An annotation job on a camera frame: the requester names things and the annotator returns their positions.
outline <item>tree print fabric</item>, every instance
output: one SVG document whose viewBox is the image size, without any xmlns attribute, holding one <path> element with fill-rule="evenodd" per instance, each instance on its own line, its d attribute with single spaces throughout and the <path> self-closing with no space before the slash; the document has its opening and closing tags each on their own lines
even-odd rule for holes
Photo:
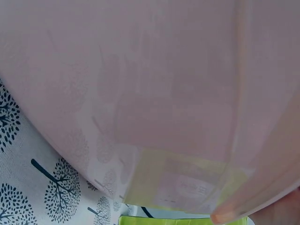
<svg viewBox="0 0 300 225">
<path fill-rule="evenodd" d="M 63 138 L 74 160 L 79 148 L 88 153 L 80 130 L 70 129 Z M 76 139 L 80 146 L 72 145 Z M 0 155 L 0 225 L 116 225 L 121 215 L 132 215 L 127 205 L 109 198 L 120 179 L 116 172 L 106 172 L 104 192 L 98 191 L 41 137 L 1 81 Z M 115 156 L 100 155 L 107 164 Z M 126 156 L 120 160 L 130 162 Z M 124 169 L 127 177 L 130 170 Z"/>
<path fill-rule="evenodd" d="M 0 80 L 0 152 L 15 140 L 20 126 L 20 109 Z"/>
<path fill-rule="evenodd" d="M 94 185 L 92 185 L 90 182 L 86 181 L 88 184 L 88 189 L 91 189 L 92 191 L 97 191 L 97 188 L 95 188 Z"/>
<path fill-rule="evenodd" d="M 37 225 L 31 204 L 22 191 L 2 183 L 0 187 L 0 225 Z"/>
<path fill-rule="evenodd" d="M 94 225 L 109 225 L 111 220 L 111 209 L 106 197 L 103 196 L 100 198 L 96 210 L 88 207 L 88 211 L 95 214 Z"/>
<path fill-rule="evenodd" d="M 64 159 L 59 159 L 51 175 L 36 160 L 31 164 L 49 179 L 45 204 L 51 221 L 66 222 L 74 216 L 80 201 L 78 172 Z"/>
</svg>

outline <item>green package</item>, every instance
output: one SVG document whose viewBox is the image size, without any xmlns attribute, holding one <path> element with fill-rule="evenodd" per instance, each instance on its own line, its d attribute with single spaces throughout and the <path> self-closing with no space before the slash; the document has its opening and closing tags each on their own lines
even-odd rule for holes
<svg viewBox="0 0 300 225">
<path fill-rule="evenodd" d="M 242 218 L 228 225 L 247 225 L 248 218 Z M 122 216 L 119 225 L 213 225 L 209 218 L 201 219 L 155 219 Z"/>
</svg>

